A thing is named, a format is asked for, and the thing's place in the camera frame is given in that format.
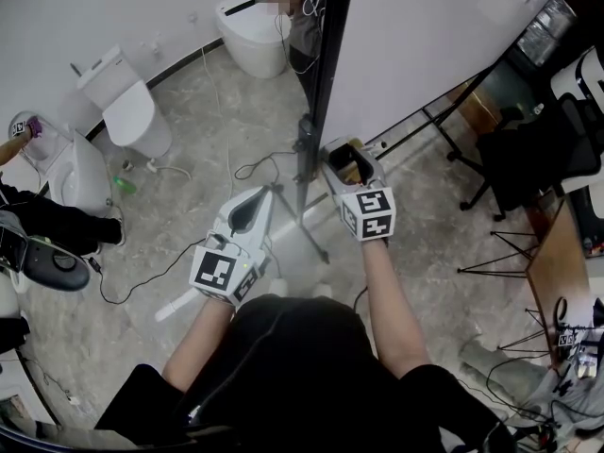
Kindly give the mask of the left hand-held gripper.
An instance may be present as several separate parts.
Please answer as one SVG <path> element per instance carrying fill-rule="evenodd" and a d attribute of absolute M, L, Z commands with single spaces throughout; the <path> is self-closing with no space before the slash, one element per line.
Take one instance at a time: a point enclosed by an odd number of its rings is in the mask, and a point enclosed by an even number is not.
<path fill-rule="evenodd" d="M 190 285 L 208 298 L 240 307 L 264 275 L 268 258 L 262 244 L 272 212 L 273 192 L 268 187 L 229 199 L 214 221 L 213 230 L 219 234 L 210 233 L 194 250 Z"/>

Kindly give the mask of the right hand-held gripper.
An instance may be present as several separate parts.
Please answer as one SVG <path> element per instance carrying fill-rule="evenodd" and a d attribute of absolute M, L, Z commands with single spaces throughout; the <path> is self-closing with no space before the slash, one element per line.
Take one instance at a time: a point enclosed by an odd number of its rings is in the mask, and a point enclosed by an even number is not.
<path fill-rule="evenodd" d="M 338 138 L 321 148 L 321 172 L 345 228 L 358 242 L 394 234 L 395 201 L 374 146 Z"/>

